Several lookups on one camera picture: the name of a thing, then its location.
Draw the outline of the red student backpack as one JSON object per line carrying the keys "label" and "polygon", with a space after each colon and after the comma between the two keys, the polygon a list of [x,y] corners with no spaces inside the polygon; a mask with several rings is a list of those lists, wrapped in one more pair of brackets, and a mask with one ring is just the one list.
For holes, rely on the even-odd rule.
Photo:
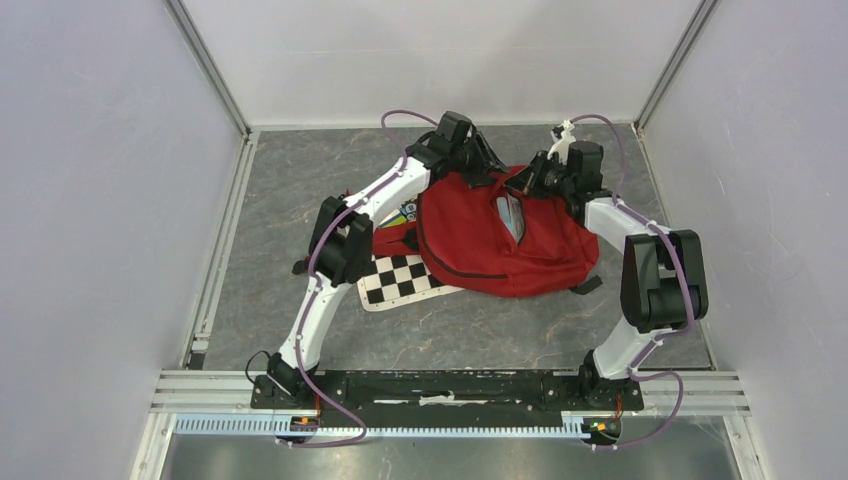
{"label": "red student backpack", "polygon": [[[418,254],[447,285],[505,298],[531,297],[573,289],[587,281],[600,257],[597,235],[580,227],[559,198],[536,199],[506,187],[523,165],[496,174],[492,185],[469,187],[452,173],[424,192],[403,200],[417,205],[416,219],[390,228],[379,221],[373,255],[392,255],[404,229],[417,234]],[[496,198],[510,194],[523,206],[525,234],[516,243],[502,223]],[[294,264],[306,273],[305,259]]]}

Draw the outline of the blue packaged correction tape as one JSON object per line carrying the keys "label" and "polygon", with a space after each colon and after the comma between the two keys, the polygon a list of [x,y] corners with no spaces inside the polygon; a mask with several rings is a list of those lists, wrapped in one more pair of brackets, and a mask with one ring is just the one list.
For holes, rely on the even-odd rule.
{"label": "blue packaged correction tape", "polygon": [[498,215],[513,240],[520,243],[526,229],[521,201],[510,194],[505,194],[496,198],[496,206]]}

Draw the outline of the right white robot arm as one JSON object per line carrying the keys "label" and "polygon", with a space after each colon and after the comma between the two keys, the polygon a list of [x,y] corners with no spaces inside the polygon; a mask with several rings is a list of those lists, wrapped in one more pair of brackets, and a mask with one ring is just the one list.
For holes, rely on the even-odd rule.
{"label": "right white robot arm", "polygon": [[591,408],[612,401],[618,388],[643,381],[638,369],[656,347],[691,330],[708,309],[701,242],[692,230],[648,220],[603,186],[604,150],[571,143],[564,157],[540,151],[506,187],[532,198],[559,198],[567,214],[622,255],[622,317],[580,368],[577,392]]}

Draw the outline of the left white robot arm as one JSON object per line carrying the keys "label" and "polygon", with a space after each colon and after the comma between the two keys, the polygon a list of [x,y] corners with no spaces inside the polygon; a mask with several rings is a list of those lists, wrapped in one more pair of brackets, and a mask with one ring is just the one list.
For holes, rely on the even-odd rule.
{"label": "left white robot arm", "polygon": [[479,186],[505,169],[472,120],[447,111],[433,130],[401,146],[398,160],[368,186],[324,200],[309,242],[303,302],[291,332],[268,363],[267,376],[281,400],[297,408],[312,399],[314,381],[309,373],[320,362],[341,300],[371,261],[379,221],[401,201],[451,173]]}

